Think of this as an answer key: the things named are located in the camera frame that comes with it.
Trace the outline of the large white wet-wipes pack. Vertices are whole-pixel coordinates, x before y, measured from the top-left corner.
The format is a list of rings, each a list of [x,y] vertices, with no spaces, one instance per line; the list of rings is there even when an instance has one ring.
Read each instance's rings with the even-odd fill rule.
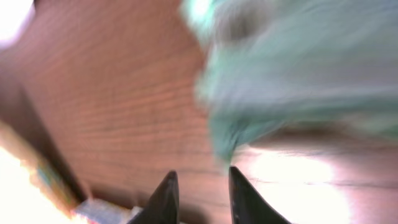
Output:
[[[49,161],[1,123],[1,223],[73,224],[78,205]]]

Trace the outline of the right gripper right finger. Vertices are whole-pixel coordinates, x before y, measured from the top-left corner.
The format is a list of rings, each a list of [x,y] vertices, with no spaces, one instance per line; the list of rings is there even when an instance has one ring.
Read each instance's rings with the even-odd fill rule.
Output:
[[[236,166],[229,167],[229,201],[233,224],[290,224]]]

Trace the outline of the teal crinkled snack packet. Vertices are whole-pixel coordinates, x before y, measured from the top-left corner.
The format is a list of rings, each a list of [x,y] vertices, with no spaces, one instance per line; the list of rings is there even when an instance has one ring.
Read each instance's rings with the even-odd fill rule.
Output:
[[[180,13],[206,54],[195,97],[223,162],[284,126],[397,138],[397,0],[186,0]]]

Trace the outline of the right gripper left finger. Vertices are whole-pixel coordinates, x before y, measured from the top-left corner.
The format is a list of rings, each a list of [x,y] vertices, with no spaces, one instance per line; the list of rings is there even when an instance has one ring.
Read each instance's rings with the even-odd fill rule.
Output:
[[[178,175],[171,170],[150,196],[146,206],[127,224],[179,224]]]

